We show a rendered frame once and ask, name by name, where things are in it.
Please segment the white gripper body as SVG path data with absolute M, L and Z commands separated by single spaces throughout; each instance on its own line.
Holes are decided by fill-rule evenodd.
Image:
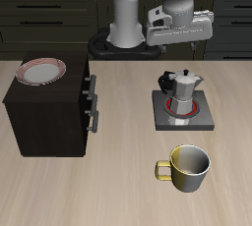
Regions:
M 193 13 L 192 22 L 185 26 L 182 22 L 174 27 L 174 20 L 162 10 L 150 10 L 147 21 L 146 41 L 149 46 L 195 42 L 213 36 L 214 13 L 209 10 Z

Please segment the silver moka pot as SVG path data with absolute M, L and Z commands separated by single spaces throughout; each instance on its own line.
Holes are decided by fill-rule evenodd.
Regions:
M 195 87 L 203 80 L 202 77 L 187 69 L 176 73 L 165 71 L 158 79 L 161 91 L 171 96 L 163 103 L 163 109 L 168 114 L 168 123 L 173 126 L 186 126 L 200 110 L 199 104 L 193 99 Z

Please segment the dark grey stove plate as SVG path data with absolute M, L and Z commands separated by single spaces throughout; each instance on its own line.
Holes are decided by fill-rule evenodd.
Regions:
M 206 96 L 202 90 L 193 92 L 196 111 L 186 119 L 175 118 L 168 113 L 166 102 L 172 91 L 163 94 L 161 90 L 152 93 L 155 125 L 157 131 L 212 131 L 215 127 Z

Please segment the dark kitchen cupboards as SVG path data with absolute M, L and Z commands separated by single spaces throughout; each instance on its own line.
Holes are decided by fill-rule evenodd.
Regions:
M 162 0 L 139 0 L 138 21 Z M 194 10 L 214 13 L 213 36 L 166 45 L 164 60 L 252 60 L 252 0 L 194 0 Z M 100 28 L 114 21 L 113 0 L 0 0 L 0 60 L 28 51 L 86 51 Z

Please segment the white plate with red rim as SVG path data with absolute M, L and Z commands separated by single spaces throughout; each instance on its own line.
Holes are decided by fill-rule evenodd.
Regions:
M 37 58 L 19 67 L 17 80 L 24 85 L 47 85 L 64 76 L 66 64 L 56 58 Z

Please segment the yellow and white mug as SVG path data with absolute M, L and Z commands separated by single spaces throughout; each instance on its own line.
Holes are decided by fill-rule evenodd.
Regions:
M 200 147 L 183 144 L 176 147 L 168 160 L 156 164 L 156 178 L 171 181 L 183 193 L 193 193 L 199 189 L 211 167 L 209 155 Z

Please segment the dark wooden cabinet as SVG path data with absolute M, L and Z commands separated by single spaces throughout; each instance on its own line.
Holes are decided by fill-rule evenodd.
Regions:
M 83 94 L 90 73 L 86 51 L 29 52 L 27 63 L 37 58 L 56 58 L 66 73 L 47 85 L 24 85 L 13 80 L 4 99 L 8 117 L 24 157 L 82 157 L 86 154 L 87 127 L 93 118 L 85 114 L 92 99 Z

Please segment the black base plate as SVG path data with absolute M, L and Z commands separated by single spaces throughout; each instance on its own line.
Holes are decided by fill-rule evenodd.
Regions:
M 161 54 L 158 46 L 146 42 L 133 48 L 119 48 L 107 41 L 109 28 L 100 28 L 89 40 L 89 52 L 98 61 L 155 61 Z

